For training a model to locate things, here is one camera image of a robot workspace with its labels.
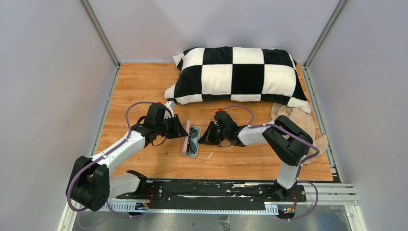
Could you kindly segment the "dark aviator sunglasses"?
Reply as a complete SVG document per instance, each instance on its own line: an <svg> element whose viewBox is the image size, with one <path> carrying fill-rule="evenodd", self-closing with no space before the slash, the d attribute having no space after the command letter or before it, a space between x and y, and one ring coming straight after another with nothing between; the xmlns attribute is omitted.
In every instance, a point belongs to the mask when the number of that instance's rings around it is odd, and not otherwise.
<svg viewBox="0 0 408 231"><path fill-rule="evenodd" d="M188 145L187 145L187 155L195 155L197 154L197 137L199 136L200 132L198 129L190 127L189 128L189 138L188 138Z"/></svg>

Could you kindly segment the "pink glasses case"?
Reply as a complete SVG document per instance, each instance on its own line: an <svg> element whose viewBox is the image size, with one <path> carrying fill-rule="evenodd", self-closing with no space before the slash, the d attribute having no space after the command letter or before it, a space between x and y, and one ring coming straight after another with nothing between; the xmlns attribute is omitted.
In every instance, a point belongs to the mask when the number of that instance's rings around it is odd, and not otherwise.
<svg viewBox="0 0 408 231"><path fill-rule="evenodd" d="M184 128L187 131L188 136L183 137L181 140L180 154L186 158L197 158L201 128L198 126L192 126L190 120L187 120Z"/></svg>

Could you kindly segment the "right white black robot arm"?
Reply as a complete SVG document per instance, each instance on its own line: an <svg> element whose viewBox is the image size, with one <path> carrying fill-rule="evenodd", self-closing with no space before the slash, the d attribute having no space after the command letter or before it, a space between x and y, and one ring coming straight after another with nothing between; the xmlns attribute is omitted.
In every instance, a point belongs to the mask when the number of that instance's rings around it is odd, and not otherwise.
<svg viewBox="0 0 408 231"><path fill-rule="evenodd" d="M281 160L273 195L281 201L293 196L302 161L313 146L311 136L284 115L267 124L239 126L226 111L220 111L198 143L219 146L224 140L232 146L267 143L272 148Z"/></svg>

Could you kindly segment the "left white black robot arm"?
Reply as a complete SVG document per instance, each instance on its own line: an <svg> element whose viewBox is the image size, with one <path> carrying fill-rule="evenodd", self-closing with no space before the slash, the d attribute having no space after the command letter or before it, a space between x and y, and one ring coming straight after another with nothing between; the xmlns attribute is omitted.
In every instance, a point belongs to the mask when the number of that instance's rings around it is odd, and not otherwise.
<svg viewBox="0 0 408 231"><path fill-rule="evenodd" d="M153 192L147 188L143 174L129 170L119 177L112 175L123 162L153 144L157 137L169 140L188 136L173 111L174 101L148 104L147 115L134 125L128 118L130 110L126 110L128 131L116 143L92 157L80 156L75 161L66 189L70 209L76 212L86 209L98 211L110 199L126 193L136 199L146 196L148 202L152 201Z"/></svg>

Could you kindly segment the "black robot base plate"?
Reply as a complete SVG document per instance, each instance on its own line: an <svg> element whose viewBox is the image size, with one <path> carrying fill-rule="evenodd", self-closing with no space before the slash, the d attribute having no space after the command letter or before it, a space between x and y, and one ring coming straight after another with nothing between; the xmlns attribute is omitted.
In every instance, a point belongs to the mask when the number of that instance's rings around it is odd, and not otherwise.
<svg viewBox="0 0 408 231"><path fill-rule="evenodd" d="M305 189L298 184L284 200L273 195L271 180L159 179L143 178L142 186L120 199L145 200L152 209L210 212L272 212L267 205L306 202Z"/></svg>

